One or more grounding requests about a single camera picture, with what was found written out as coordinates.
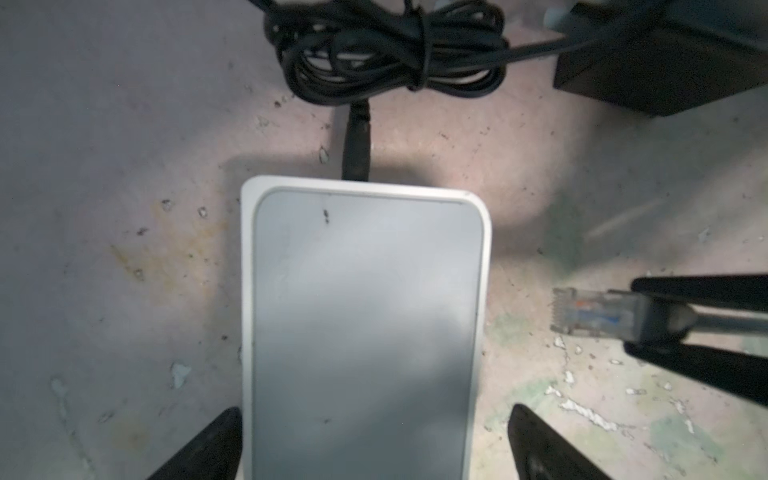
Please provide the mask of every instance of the dirty floor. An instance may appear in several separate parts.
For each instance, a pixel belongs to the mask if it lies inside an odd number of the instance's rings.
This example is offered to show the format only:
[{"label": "dirty floor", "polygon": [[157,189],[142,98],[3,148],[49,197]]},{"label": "dirty floor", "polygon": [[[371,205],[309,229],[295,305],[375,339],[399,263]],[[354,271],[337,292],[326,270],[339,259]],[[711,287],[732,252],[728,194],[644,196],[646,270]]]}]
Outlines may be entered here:
[{"label": "dirty floor", "polygon": [[[0,477],[145,478],[240,404],[240,185],[337,178],[346,119],[291,95],[261,20],[244,0],[0,0]],[[617,480],[763,478],[765,411],[560,339],[548,304],[768,269],[768,90],[648,118],[552,90],[553,70],[372,100],[372,180],[491,212],[472,478],[515,478],[516,402]]]}]

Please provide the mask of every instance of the black cable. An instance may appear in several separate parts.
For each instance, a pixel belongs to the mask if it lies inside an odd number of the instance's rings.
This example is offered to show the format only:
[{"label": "black cable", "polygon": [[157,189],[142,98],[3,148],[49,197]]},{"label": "black cable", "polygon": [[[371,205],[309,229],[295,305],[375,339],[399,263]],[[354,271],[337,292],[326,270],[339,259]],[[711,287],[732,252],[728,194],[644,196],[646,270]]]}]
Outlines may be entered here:
[{"label": "black cable", "polygon": [[507,64],[616,41],[668,0],[645,2],[588,37],[511,48],[502,36],[504,13],[485,0],[457,0],[430,13],[406,0],[402,15],[370,0],[249,1],[264,11],[265,35],[293,93],[342,105],[400,87],[481,97],[504,81]]}]

